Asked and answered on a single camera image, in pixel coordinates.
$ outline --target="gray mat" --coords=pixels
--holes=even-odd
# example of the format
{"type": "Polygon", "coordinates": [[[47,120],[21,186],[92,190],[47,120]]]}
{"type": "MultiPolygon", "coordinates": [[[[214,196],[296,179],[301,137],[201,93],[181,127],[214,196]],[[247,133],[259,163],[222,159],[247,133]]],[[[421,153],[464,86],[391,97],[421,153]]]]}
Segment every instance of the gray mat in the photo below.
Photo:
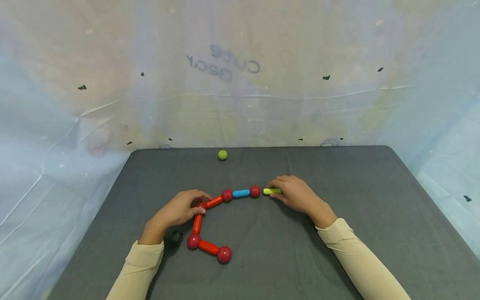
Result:
{"type": "MultiPolygon", "coordinates": [[[[104,299],[148,219],[178,191],[264,187],[277,175],[304,179],[343,217],[413,299],[478,299],[473,252],[388,147],[140,150],[132,153],[55,286],[51,300],[104,299]]],[[[207,212],[202,238],[232,260],[166,251],[149,299],[361,299],[302,214],[261,196],[207,212]]]]}

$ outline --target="finger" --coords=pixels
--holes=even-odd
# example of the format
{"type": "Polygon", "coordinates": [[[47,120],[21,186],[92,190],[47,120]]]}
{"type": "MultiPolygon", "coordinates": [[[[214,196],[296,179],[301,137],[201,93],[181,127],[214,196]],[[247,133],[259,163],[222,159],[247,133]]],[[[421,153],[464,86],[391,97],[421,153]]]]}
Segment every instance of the finger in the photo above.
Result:
{"type": "Polygon", "coordinates": [[[206,210],[200,207],[191,208],[190,211],[192,212],[192,216],[204,215],[206,213],[206,210]]]}
{"type": "Polygon", "coordinates": [[[267,188],[272,188],[272,187],[277,187],[277,188],[282,189],[282,187],[283,187],[283,181],[280,181],[280,180],[278,180],[278,179],[272,180],[271,182],[269,182],[269,183],[267,184],[267,188]]]}
{"type": "Polygon", "coordinates": [[[205,197],[200,197],[200,198],[195,199],[193,202],[201,203],[201,202],[207,202],[207,200],[205,199],[205,197]]]}
{"type": "Polygon", "coordinates": [[[285,203],[285,201],[287,200],[284,194],[270,194],[270,198],[278,199],[283,203],[285,203]]]}
{"type": "Polygon", "coordinates": [[[199,191],[199,190],[192,190],[190,191],[190,195],[192,196],[192,201],[194,199],[198,199],[198,198],[207,198],[208,200],[212,200],[212,197],[205,193],[204,191],[199,191]]]}

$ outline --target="left hand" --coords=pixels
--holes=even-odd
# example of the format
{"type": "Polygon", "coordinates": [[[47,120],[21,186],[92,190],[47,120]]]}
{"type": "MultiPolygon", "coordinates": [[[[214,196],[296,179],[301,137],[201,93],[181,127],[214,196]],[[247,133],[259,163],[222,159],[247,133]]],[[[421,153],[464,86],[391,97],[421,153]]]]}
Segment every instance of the left hand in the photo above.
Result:
{"type": "Polygon", "coordinates": [[[191,205],[195,200],[197,202],[204,202],[205,199],[211,200],[212,197],[199,190],[179,192],[147,222],[138,244],[160,244],[169,227],[183,224],[195,215],[203,215],[205,213],[203,208],[191,207],[191,205]]]}

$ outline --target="white tarp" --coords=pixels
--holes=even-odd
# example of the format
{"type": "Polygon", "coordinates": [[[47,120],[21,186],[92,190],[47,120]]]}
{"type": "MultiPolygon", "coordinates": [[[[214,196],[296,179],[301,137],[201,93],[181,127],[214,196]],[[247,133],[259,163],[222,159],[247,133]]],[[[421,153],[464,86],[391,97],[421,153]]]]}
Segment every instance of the white tarp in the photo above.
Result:
{"type": "Polygon", "coordinates": [[[479,32],[476,0],[0,1],[0,300],[141,148],[385,144],[480,256],[479,32]]]}

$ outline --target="right hand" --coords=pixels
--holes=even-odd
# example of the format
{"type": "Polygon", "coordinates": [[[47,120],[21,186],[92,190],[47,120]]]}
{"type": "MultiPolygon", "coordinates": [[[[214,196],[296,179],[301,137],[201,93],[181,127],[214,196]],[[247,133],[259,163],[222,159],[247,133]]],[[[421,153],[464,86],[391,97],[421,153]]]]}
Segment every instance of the right hand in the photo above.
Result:
{"type": "Polygon", "coordinates": [[[270,197],[280,200],[295,211],[307,214],[319,228],[326,228],[337,219],[330,206],[300,178],[293,175],[277,176],[267,187],[281,189],[282,194],[271,194],[270,197]]]}

